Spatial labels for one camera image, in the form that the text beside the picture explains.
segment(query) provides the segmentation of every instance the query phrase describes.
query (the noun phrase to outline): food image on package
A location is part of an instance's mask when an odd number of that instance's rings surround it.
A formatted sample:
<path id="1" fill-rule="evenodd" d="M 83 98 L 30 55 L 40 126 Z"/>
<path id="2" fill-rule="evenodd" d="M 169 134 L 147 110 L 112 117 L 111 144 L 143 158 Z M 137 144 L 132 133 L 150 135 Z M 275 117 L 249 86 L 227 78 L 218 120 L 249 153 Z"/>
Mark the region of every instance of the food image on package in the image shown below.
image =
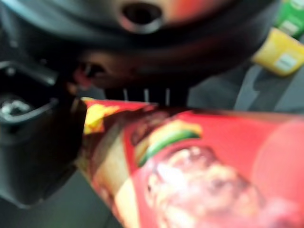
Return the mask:
<path id="1" fill-rule="evenodd" d="M 77 165 L 125 228 L 304 227 L 302 118 L 87 104 L 119 107 Z"/>

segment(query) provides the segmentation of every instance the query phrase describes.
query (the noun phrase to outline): red packaging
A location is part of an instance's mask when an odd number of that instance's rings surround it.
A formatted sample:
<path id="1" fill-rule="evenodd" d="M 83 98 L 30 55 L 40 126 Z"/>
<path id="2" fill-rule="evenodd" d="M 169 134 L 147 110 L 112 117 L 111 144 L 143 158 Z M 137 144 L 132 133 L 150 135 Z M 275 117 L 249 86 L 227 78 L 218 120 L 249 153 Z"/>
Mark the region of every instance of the red packaging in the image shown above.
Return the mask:
<path id="1" fill-rule="evenodd" d="M 85 99 L 77 166 L 125 228 L 304 227 L 304 120 Z"/>

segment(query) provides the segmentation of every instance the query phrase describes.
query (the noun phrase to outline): burger image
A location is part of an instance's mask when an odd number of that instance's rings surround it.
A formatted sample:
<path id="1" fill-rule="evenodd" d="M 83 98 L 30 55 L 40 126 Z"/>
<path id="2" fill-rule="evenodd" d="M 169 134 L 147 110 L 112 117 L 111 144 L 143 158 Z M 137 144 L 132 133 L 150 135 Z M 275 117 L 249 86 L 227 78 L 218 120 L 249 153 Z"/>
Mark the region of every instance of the burger image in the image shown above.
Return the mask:
<path id="1" fill-rule="evenodd" d="M 134 157 L 147 173 L 145 199 L 159 228 L 302 227 L 269 213 L 259 190 L 206 146 L 200 125 L 167 120 L 142 135 Z"/>
<path id="2" fill-rule="evenodd" d="M 186 139 L 199 139 L 203 135 L 203 130 L 200 125 L 186 123 L 181 120 L 161 123 L 161 125 L 156 127 L 157 128 L 150 128 L 148 134 L 142 133 L 143 137 L 138 137 L 139 140 L 133 140 L 133 144 L 135 145 L 135 162 L 138 167 L 144 166 L 158 151 L 170 144 Z M 142 132 L 143 128 L 147 130 L 145 125 L 139 125 L 134 135 L 138 135 L 138 131 Z"/>

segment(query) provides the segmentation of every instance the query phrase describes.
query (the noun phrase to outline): yellow package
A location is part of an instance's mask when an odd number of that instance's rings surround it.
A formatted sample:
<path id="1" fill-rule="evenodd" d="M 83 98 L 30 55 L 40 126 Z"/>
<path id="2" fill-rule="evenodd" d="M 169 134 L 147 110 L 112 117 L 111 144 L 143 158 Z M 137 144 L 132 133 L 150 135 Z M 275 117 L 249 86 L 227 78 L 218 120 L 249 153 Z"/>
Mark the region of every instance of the yellow package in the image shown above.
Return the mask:
<path id="1" fill-rule="evenodd" d="M 304 45 L 273 28 L 253 61 L 279 76 L 288 76 L 304 64 Z"/>

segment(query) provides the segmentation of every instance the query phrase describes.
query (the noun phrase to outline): round opening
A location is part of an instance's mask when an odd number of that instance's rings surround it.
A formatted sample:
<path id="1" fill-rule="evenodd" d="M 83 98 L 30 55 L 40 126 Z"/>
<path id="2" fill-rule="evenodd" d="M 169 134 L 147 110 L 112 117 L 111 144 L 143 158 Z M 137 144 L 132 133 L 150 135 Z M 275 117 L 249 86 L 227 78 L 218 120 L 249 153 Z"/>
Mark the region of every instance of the round opening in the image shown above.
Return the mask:
<path id="1" fill-rule="evenodd" d="M 148 25 L 162 16 L 161 8 L 148 3 L 132 3 L 123 7 L 123 15 L 132 23 Z"/>

